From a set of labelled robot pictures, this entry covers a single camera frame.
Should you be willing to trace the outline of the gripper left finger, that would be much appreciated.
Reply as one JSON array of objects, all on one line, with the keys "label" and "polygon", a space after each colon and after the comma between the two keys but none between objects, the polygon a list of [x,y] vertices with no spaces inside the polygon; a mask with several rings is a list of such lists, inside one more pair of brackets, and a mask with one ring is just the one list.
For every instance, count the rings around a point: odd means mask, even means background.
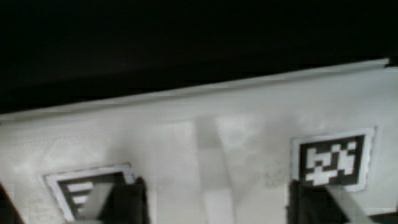
[{"label": "gripper left finger", "polygon": [[144,178],[131,184],[97,184],[78,213],[76,224],[149,224]]}]

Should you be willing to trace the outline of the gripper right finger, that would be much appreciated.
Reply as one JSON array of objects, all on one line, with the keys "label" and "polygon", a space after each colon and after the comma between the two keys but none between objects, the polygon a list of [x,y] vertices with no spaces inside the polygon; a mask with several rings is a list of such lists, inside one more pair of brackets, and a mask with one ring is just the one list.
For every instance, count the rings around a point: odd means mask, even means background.
[{"label": "gripper right finger", "polygon": [[287,224],[398,224],[398,205],[392,212],[367,215],[339,185],[291,181],[286,211]]}]

